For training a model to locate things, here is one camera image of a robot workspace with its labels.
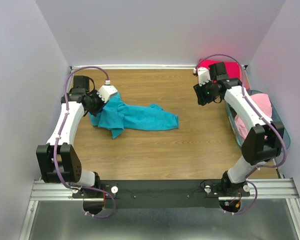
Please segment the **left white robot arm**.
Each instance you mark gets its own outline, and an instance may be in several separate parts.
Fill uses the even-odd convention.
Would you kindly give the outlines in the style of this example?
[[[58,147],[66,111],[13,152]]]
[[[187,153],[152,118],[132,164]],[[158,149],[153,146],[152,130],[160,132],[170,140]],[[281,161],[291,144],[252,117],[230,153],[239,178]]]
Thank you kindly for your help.
[[[63,184],[73,192],[89,198],[105,195],[96,172],[83,169],[74,148],[80,120],[87,114],[97,115],[118,90],[105,80],[99,89],[89,91],[89,79],[75,76],[74,86],[61,98],[61,112],[55,129],[46,144],[38,145],[36,157],[45,183]]]

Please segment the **teal t shirt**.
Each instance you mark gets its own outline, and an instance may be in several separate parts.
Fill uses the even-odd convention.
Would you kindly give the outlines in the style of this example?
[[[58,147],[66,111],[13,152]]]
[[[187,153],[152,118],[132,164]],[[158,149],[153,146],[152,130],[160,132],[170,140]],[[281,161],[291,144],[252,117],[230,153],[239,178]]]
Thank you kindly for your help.
[[[113,139],[125,129],[169,131],[179,128],[177,115],[154,103],[149,106],[126,104],[119,93],[96,116],[88,116],[92,126],[109,130]]]

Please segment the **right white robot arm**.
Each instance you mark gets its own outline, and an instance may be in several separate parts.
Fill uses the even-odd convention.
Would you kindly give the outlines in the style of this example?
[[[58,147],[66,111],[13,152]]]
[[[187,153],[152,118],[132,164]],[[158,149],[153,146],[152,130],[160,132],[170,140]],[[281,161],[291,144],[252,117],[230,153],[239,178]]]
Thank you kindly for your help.
[[[241,145],[241,157],[225,171],[220,180],[220,191],[231,196],[243,188],[247,178],[259,167],[287,152],[284,142],[285,127],[273,121],[249,96],[243,83],[236,77],[230,78],[224,62],[208,67],[197,66],[193,70],[198,83],[194,85],[198,104],[204,106],[217,98],[229,104],[243,121],[248,133]]]

